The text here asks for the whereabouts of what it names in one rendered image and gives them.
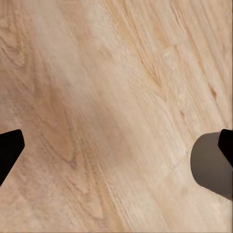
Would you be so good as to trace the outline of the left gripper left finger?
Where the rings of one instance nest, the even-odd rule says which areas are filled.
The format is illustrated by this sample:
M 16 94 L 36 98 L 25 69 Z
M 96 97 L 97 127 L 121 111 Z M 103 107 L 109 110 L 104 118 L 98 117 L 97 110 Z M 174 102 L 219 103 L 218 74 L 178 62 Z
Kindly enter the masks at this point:
M 0 186 L 25 148 L 20 129 L 0 134 Z

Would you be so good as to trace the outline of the trash can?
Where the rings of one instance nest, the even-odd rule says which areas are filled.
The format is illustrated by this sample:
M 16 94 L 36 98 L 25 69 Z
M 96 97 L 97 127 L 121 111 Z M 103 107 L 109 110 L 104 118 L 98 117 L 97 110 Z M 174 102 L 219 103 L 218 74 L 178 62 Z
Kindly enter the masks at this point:
M 233 201 L 233 167 L 218 147 L 220 133 L 207 133 L 195 141 L 190 169 L 198 185 Z

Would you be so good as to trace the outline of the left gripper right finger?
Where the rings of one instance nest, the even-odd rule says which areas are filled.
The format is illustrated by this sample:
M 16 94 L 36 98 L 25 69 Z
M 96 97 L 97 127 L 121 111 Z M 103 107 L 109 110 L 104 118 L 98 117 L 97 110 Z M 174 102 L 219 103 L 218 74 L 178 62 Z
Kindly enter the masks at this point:
M 229 161 L 233 167 L 233 131 L 228 129 L 222 129 L 219 140 L 218 147 Z

